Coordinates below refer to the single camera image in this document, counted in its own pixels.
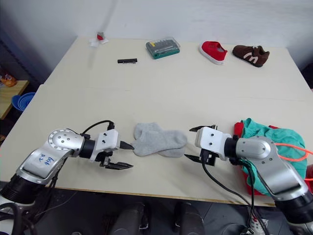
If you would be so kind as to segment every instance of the green cloth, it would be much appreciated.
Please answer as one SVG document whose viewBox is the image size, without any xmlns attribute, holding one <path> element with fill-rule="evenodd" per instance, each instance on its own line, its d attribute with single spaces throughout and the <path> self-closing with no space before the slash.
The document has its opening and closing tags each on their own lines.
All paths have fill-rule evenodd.
<svg viewBox="0 0 313 235">
<path fill-rule="evenodd" d="M 248 118 L 247 120 L 242 120 L 244 123 L 244 129 L 242 138 L 250 138 L 252 136 L 265 136 L 275 143 L 289 143 L 296 145 L 301 148 L 305 148 L 304 141 L 302 137 L 293 130 L 290 129 L 272 129 L 270 127 L 264 126 L 254 122 L 252 119 Z M 287 146 L 277 146 L 278 154 L 287 158 L 298 159 L 305 155 L 305 152 L 297 150 L 295 148 Z M 298 171 L 300 176 L 304 179 L 307 170 L 307 160 L 302 160 L 300 162 L 290 162 L 293 167 Z M 259 177 L 257 176 L 256 168 L 253 164 L 252 170 L 254 174 L 254 188 L 260 193 L 269 195 L 268 191 L 261 183 Z"/>
</svg>

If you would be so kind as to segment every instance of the floor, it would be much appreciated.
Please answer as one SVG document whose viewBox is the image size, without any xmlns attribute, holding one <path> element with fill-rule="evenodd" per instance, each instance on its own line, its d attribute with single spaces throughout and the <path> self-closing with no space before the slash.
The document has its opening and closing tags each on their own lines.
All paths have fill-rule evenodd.
<svg viewBox="0 0 313 235">
<path fill-rule="evenodd" d="M 75 192 L 58 189 L 52 207 L 69 199 Z M 152 210 L 152 235 L 173 235 L 174 207 L 178 200 L 107 193 L 77 192 L 67 203 L 52 209 L 36 225 L 39 235 L 106 235 L 104 221 L 117 216 L 126 205 L 135 202 L 149 203 Z M 246 224 L 246 206 L 189 201 L 203 217 L 207 235 L 238 235 Z M 272 235 L 291 235 L 288 224 L 275 208 L 258 208 L 263 218 L 269 219 L 268 229 Z"/>
</svg>

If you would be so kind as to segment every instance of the white wall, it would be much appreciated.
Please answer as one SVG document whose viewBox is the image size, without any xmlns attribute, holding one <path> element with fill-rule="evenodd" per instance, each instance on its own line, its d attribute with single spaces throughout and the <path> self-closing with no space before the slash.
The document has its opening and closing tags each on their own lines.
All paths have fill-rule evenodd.
<svg viewBox="0 0 313 235">
<path fill-rule="evenodd" d="M 77 35 L 103 29 L 108 37 L 287 47 L 300 68 L 313 59 L 312 0 L 0 1 L 2 28 L 50 71 Z"/>
</svg>

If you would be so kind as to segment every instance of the brown sneaker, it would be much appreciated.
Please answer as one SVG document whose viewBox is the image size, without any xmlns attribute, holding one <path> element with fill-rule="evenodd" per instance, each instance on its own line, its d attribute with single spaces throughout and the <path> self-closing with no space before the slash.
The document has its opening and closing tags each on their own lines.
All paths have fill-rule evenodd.
<svg viewBox="0 0 313 235">
<path fill-rule="evenodd" d="M 237 45 L 233 49 L 233 54 L 239 59 L 245 60 L 255 67 L 262 67 L 269 56 L 269 51 L 264 51 L 261 46 L 246 47 Z"/>
</svg>

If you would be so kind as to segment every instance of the white table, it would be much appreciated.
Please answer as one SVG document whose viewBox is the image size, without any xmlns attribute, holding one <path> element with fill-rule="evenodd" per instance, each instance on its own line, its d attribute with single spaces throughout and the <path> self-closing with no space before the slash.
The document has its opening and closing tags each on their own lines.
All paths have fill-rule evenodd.
<svg viewBox="0 0 313 235">
<path fill-rule="evenodd" d="M 165 130 L 181 130 L 188 137 L 186 153 L 197 155 L 200 150 L 194 146 L 196 134 L 188 132 L 191 127 L 218 124 L 219 130 L 232 133 L 235 122 L 251 117 L 296 130 L 313 149 L 313 96 L 286 49 L 270 48 L 267 63 L 255 68 L 231 53 L 225 65 L 214 65 L 198 53 L 195 43 L 181 43 L 181 53 L 153 60 L 144 42 L 111 40 L 94 50 L 87 39 L 77 39 L 2 145 L 1 180 L 8 181 L 51 130 L 82 132 L 104 119 L 116 123 L 126 142 L 134 140 L 138 122 L 156 121 Z M 94 56 L 91 67 L 89 54 Z M 117 59 L 135 57 L 135 65 L 117 64 Z M 105 124 L 97 126 L 90 130 L 91 136 L 105 129 Z M 69 159 L 57 187 L 243 203 L 212 182 L 200 164 L 185 157 L 138 157 L 130 150 L 118 150 L 112 161 L 134 167 L 114 171 L 86 159 Z M 208 168 L 226 186 L 249 198 L 237 167 L 217 160 L 215 167 Z M 264 206 L 272 203 L 265 196 L 255 201 Z"/>
</svg>

